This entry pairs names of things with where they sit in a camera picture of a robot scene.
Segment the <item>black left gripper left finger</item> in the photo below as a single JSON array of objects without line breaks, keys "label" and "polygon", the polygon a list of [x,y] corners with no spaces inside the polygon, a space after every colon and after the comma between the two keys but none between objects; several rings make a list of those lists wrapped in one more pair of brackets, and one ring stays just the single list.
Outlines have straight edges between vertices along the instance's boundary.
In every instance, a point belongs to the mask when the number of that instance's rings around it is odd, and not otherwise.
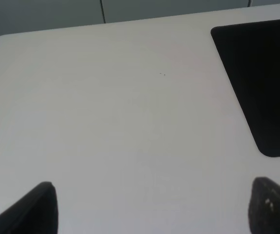
[{"label": "black left gripper left finger", "polygon": [[0,214],[0,234],[58,233],[58,202],[51,182],[42,182]]}]

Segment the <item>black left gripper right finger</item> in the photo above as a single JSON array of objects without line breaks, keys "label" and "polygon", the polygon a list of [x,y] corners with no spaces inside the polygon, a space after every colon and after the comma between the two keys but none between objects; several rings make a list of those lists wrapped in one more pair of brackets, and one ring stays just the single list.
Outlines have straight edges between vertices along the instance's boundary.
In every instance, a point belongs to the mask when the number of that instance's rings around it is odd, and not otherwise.
[{"label": "black left gripper right finger", "polygon": [[252,234],[280,234],[280,185],[267,177],[252,183],[248,207]]}]

